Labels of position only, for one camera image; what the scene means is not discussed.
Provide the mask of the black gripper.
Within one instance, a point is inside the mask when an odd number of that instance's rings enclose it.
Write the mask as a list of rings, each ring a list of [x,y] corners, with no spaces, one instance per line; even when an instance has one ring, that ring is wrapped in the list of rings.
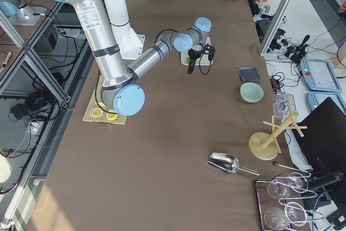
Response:
[[[198,58],[203,55],[203,47],[191,48],[188,51],[188,56],[190,57],[190,62],[188,64],[188,74],[192,74],[195,68],[195,63]]]

